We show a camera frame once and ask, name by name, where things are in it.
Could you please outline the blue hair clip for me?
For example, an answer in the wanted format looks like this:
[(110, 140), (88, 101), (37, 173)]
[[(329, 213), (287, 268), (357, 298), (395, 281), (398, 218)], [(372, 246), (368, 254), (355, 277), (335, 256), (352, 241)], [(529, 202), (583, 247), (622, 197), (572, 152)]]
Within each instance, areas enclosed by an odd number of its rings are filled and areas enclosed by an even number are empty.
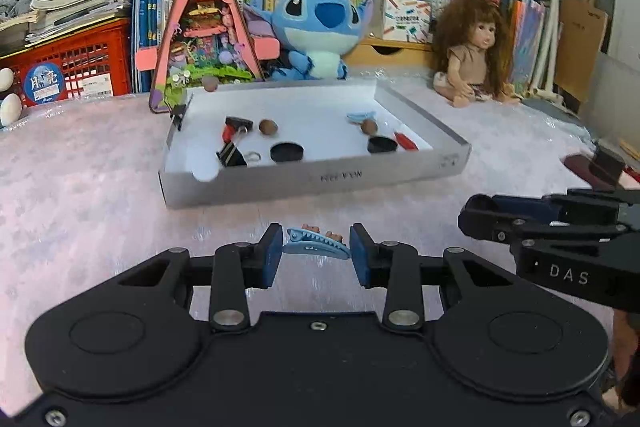
[(343, 236), (327, 231), (322, 234), (317, 227), (304, 225), (301, 228), (289, 228), (288, 241), (282, 247), (285, 254), (307, 255), (348, 260), (352, 255), (343, 242)]
[(366, 120), (375, 120), (374, 112), (367, 113), (348, 113), (346, 118), (352, 124), (362, 124)]

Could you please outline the black binder clip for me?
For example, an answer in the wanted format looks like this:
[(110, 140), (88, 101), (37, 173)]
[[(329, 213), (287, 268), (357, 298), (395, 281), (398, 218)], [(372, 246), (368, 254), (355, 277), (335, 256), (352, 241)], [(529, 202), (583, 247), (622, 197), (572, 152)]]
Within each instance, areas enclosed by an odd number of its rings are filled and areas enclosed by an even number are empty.
[(218, 150), (216, 156), (222, 167), (247, 167), (248, 165), (253, 164), (253, 162), (257, 162), (262, 159), (262, 155), (254, 150), (243, 153), (242, 150), (239, 149), (239, 145), (243, 141), (245, 135), (245, 132), (237, 133), (228, 143), (224, 144), (221, 150)]

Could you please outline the black round puck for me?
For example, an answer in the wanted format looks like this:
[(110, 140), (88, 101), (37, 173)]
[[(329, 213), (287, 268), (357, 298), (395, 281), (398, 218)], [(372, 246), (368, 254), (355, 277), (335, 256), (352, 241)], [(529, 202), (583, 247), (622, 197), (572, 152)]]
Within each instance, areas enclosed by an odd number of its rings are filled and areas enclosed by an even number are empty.
[(382, 154), (396, 152), (398, 143), (387, 136), (375, 135), (370, 136), (368, 140), (367, 150), (370, 154)]

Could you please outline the black round lid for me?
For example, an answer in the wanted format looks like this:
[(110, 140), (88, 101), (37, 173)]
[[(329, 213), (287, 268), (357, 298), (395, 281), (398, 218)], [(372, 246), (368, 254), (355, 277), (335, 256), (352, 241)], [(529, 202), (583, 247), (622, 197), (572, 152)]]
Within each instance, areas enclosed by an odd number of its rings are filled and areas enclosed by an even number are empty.
[(304, 148), (294, 142), (280, 142), (270, 148), (270, 158), (274, 162), (301, 161), (304, 157)]

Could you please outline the red marker cap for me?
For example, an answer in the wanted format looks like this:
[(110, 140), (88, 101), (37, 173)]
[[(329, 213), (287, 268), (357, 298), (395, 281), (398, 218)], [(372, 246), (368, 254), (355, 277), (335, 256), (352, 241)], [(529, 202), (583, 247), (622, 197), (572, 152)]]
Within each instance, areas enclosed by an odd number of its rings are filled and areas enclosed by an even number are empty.
[(416, 143), (401, 132), (395, 132), (395, 140), (404, 150), (418, 150)]

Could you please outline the brown nut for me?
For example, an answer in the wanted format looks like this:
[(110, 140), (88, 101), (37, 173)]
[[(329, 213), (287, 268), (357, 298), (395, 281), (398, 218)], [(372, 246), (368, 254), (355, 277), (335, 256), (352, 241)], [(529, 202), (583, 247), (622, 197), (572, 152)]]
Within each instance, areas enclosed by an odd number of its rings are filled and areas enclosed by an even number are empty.
[(373, 119), (365, 119), (360, 124), (360, 130), (369, 136), (375, 136), (378, 134), (378, 124)]
[(258, 129), (265, 136), (273, 136), (278, 133), (279, 126), (271, 119), (263, 119), (258, 124)]

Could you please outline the red small clip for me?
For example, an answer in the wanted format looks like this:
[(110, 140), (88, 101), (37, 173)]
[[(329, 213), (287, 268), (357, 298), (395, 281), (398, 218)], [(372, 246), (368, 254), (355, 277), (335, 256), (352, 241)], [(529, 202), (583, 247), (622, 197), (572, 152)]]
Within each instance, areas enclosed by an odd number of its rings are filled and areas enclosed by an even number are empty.
[(224, 144), (230, 143), (231, 140), (241, 130), (245, 132), (251, 132), (254, 127), (254, 122), (241, 117), (228, 116), (224, 121), (224, 131), (222, 132), (222, 141)]

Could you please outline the red smartphone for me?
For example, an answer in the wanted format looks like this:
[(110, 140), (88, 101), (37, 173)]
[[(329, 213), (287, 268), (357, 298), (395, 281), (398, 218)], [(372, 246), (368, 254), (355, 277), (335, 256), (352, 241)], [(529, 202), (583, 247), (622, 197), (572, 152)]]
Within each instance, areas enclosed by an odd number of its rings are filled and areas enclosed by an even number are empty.
[(562, 164), (596, 190), (613, 190), (613, 188), (638, 190), (639, 188), (639, 182), (633, 176), (629, 176), (625, 170), (620, 170), (617, 179), (614, 179), (612, 173), (594, 167), (591, 165), (591, 159), (584, 155), (565, 156)]

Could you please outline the black phone stand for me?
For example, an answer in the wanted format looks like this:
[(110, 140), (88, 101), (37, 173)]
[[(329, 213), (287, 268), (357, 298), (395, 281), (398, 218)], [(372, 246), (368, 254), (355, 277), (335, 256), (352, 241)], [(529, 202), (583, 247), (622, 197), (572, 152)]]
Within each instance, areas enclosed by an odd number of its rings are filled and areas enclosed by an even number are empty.
[(589, 171), (603, 182), (616, 185), (626, 162), (614, 150), (598, 145), (590, 160)]

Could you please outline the shallow white cardboard box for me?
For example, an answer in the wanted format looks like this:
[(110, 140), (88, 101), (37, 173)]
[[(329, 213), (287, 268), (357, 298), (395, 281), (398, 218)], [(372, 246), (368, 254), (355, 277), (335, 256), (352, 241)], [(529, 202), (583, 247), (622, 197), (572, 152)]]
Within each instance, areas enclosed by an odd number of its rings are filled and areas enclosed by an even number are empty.
[[(378, 134), (395, 140), (408, 136), (418, 150), (370, 154), (369, 135), (348, 113), (375, 113)], [(216, 153), (224, 146), (228, 116), (254, 122), (239, 145), (262, 159), (247, 167), (224, 168)], [(260, 133), (271, 119), (279, 131)], [(270, 148), (294, 142), (301, 161), (274, 162)], [(471, 145), (435, 116), (384, 81), (293, 81), (229, 84), (209, 93), (186, 96), (182, 128), (170, 127), (160, 167), (160, 189), (167, 207), (183, 209), (260, 202), (261, 200), (367, 190), (462, 173)]]

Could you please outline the black clip on box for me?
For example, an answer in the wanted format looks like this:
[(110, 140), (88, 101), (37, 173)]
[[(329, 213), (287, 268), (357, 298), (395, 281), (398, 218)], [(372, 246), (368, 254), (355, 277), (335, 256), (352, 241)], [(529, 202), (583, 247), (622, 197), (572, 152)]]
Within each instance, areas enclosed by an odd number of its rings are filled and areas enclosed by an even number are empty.
[(170, 110), (171, 124), (177, 131), (182, 128), (184, 115), (186, 115), (186, 104), (177, 104)]

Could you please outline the white pipe stand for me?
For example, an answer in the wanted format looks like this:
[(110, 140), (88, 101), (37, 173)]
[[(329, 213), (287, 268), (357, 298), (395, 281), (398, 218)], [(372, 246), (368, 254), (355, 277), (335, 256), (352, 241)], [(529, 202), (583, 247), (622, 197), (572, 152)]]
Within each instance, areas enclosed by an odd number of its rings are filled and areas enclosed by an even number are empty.
[(525, 93), (526, 98), (536, 98), (561, 107), (562, 95), (553, 91), (556, 58), (558, 57), (560, 32), (560, 0), (550, 0), (538, 48), (534, 75)]

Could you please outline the pink triangular diorama house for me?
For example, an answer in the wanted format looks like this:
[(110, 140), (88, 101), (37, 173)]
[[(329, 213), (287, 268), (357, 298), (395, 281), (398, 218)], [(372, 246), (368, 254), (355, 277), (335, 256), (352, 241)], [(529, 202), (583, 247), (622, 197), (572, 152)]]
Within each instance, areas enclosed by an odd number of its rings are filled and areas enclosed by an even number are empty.
[(276, 38), (250, 34), (238, 0), (174, 0), (160, 42), (134, 58), (151, 75), (149, 109), (160, 114), (190, 88), (262, 81), (262, 62), (279, 54)]

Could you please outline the red plastic crate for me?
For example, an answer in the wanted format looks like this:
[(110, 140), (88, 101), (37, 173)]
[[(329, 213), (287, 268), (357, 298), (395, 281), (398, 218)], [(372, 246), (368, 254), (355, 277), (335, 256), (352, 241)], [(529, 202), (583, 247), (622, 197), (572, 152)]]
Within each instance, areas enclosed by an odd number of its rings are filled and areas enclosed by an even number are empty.
[(131, 92), (131, 32), (126, 18), (112, 18), (65, 37), (1, 57), (14, 72), (24, 107), (84, 96)]

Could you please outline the white colourful carton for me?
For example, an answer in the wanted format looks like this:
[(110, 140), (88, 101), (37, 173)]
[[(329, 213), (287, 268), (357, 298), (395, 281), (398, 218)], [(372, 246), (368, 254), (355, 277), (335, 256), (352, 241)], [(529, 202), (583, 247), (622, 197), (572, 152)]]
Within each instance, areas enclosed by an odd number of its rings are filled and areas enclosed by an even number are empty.
[(373, 0), (369, 31), (390, 41), (427, 43), (431, 5), (420, 0)]

